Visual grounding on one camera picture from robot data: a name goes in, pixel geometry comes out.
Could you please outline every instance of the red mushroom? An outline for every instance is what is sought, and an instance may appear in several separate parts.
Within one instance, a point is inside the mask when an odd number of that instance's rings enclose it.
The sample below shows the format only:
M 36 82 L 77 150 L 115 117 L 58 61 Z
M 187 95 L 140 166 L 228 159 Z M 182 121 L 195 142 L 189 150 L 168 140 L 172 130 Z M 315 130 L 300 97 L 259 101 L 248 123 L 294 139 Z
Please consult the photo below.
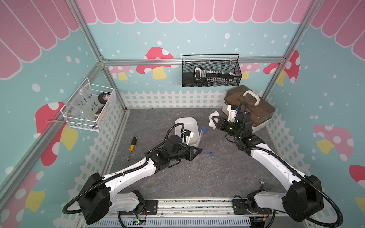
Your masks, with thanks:
M 365 167 L 358 165 L 351 165 L 349 173 L 361 187 L 365 188 Z
M 55 102 L 42 106 L 35 114 L 35 122 L 37 125 L 37 134 L 34 137 L 38 137 L 47 127 L 49 121 L 53 120 L 64 103 Z M 71 129 L 66 123 L 61 127 L 51 143 L 45 149 L 41 155 L 41 161 L 44 166 L 50 166 L 53 164 L 58 155 L 60 142 L 65 144 L 68 150 L 71 150 L 78 138 L 78 131 Z
M 347 161 L 354 151 L 354 141 L 352 135 L 346 128 L 332 127 L 326 125 L 316 125 L 314 126 L 315 134 L 323 137 L 322 141 L 318 141 L 317 145 L 320 150 L 328 154 L 333 148 L 337 149 L 341 160 Z
M 269 66 L 267 66 L 264 69 L 264 73 L 265 74 L 274 73 L 277 66 L 278 66 L 277 63 L 270 64 Z M 276 83 L 278 85 L 283 86 L 284 85 L 284 78 L 285 78 L 286 75 L 289 76 L 290 82 L 294 83 L 296 81 L 296 79 L 298 78 L 299 68 L 300 68 L 299 52 L 297 50 L 295 50 L 292 57 L 290 58 L 289 62 L 285 66 L 284 70 L 281 72 L 281 74 L 280 74 L 280 76 L 279 76 Z
M 174 57 L 168 51 L 161 47 L 152 47 L 144 57 L 144 59 L 173 59 Z M 177 68 L 178 65 L 150 65 L 150 66 L 137 66 L 137 72 L 140 74 L 145 74 L 153 71 L 152 78 L 155 80 L 165 79 L 166 73 L 164 71 L 165 67 Z

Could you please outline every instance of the black wire basket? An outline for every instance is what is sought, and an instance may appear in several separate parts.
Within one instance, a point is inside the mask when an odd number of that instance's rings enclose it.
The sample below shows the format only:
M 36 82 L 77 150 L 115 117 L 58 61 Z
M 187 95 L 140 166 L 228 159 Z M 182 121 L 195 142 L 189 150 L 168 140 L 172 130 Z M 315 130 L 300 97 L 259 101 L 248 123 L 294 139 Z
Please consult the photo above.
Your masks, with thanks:
M 238 86 L 242 74 L 239 54 L 183 55 L 182 86 Z

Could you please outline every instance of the gray marble floor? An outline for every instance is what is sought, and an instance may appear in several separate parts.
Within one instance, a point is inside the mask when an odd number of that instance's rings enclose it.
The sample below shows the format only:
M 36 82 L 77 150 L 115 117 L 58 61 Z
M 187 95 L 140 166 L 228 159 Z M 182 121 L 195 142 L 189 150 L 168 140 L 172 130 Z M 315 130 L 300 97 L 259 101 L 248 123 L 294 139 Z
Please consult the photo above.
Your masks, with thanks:
M 208 126 L 209 114 L 214 111 L 224 115 L 221 109 L 208 108 L 132 109 L 112 165 L 112 172 L 141 160 L 143 153 L 160 143 L 167 130 L 180 117 L 195 118 L 199 130 L 205 127 L 199 146 L 204 151 L 194 159 L 188 170 L 186 167 L 190 161 L 182 160 L 179 165 L 135 182 L 121 193 L 138 190 L 145 198 L 245 196 L 260 188 L 259 180 L 262 178 L 274 185 L 273 192 L 284 192 L 280 182 L 264 166 L 246 153 L 237 150 L 234 143 L 225 139 L 225 132 Z M 256 134 L 274 150 L 266 128 Z M 127 162 L 130 143 L 134 136 L 138 137 L 138 142 Z M 203 174 L 209 152 L 213 152 L 213 157 L 210 159 L 207 172 Z

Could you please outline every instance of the toolbox handle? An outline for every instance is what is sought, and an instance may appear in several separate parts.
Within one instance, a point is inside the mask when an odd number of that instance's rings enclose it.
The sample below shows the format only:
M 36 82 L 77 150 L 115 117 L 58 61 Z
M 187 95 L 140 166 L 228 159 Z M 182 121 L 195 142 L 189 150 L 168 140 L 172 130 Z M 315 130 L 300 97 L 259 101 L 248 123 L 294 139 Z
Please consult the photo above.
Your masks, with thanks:
M 256 93 L 254 93 L 254 92 L 253 92 L 253 91 L 251 91 L 251 90 L 247 90 L 247 91 L 243 94 L 243 96 L 246 96 L 247 94 L 251 94 L 254 98 L 256 98 L 255 106 L 257 106 L 257 105 L 260 103 L 260 97 L 259 97 Z

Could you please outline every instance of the yellow-handled screwdriver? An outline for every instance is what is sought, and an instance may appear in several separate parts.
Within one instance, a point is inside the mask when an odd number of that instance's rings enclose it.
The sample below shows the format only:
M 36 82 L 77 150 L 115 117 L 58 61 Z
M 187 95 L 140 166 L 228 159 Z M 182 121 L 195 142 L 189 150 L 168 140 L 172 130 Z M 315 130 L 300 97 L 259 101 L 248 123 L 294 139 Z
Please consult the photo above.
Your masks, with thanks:
M 128 155 L 128 158 L 127 158 L 127 162 L 129 160 L 129 157 L 131 156 L 133 150 L 134 150 L 134 146 L 137 144 L 137 136 L 134 136 L 133 139 L 132 139 L 132 142 L 131 142 L 131 148 L 129 148 L 129 155 Z

